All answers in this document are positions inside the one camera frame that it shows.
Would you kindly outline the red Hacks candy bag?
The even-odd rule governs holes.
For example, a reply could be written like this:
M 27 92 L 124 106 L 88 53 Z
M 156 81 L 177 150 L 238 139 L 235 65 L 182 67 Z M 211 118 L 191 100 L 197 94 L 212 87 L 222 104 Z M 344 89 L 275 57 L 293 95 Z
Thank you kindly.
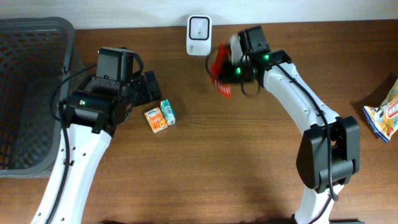
M 216 49 L 216 58 L 210 67 L 211 81 L 215 89 L 225 98 L 231 98 L 231 86 L 221 81 L 223 65 L 229 62 L 230 49 L 224 43 L 220 43 Z

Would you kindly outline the green Kleenex tissue pack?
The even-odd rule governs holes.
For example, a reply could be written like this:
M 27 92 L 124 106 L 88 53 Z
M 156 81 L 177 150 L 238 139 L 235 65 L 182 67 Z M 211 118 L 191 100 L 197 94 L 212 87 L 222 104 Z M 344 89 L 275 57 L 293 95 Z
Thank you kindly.
M 161 101 L 160 102 L 160 109 L 161 109 L 161 112 L 162 112 L 167 124 L 169 126 L 175 124 L 176 117 L 175 117 L 175 113 L 174 113 L 174 111 L 172 109 L 172 106 L 171 106 L 169 100 Z

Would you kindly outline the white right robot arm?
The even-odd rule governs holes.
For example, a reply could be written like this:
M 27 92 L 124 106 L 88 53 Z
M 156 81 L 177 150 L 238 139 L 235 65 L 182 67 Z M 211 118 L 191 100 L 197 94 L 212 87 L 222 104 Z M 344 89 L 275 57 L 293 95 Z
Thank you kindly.
M 284 107 L 302 140 L 296 167 L 304 189 L 294 223 L 329 223 L 338 194 L 360 168 L 360 129 L 310 89 L 284 50 L 271 50 L 261 26 L 242 30 L 227 44 L 217 79 L 225 84 L 257 81 Z

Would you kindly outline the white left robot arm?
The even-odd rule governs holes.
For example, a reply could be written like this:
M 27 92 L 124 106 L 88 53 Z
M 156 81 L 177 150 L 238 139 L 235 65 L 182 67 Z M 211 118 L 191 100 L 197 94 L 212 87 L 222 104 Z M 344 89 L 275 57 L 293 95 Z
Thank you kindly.
M 154 72 L 139 54 L 102 47 L 96 72 L 58 102 L 60 144 L 44 196 L 32 223 L 81 223 L 100 160 L 118 126 L 135 106 L 159 100 Z

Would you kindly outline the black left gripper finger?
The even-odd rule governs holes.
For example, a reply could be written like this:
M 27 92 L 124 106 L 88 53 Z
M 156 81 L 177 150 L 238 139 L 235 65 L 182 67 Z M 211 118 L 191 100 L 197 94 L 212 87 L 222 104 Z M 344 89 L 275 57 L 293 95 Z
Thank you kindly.
M 161 99 L 161 91 L 159 88 L 159 84 L 157 82 L 157 79 L 155 77 L 154 71 L 148 71 L 145 72 L 145 77 L 146 77 L 146 87 L 147 91 L 150 94 L 151 100 L 156 101 Z
M 136 78 L 132 87 L 134 90 L 134 106 L 148 104 L 152 101 L 152 95 L 147 88 L 147 79 L 145 75 Z

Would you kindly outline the orange Kleenex tissue pack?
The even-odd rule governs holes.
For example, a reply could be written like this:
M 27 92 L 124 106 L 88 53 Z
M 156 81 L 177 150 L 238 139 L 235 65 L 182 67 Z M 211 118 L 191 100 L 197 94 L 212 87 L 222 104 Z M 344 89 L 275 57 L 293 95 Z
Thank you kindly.
M 168 124 L 159 107 L 145 112 L 144 116 L 146 117 L 146 120 L 148 121 L 153 133 L 158 133 L 159 131 L 168 127 Z

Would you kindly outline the beige wet wipes pack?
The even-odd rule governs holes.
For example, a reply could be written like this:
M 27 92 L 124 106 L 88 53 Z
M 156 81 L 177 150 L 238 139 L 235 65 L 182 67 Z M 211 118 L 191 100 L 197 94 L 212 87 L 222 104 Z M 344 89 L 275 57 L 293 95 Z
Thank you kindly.
M 397 81 L 379 107 L 363 106 L 363 111 L 375 135 L 389 142 L 397 131 Z

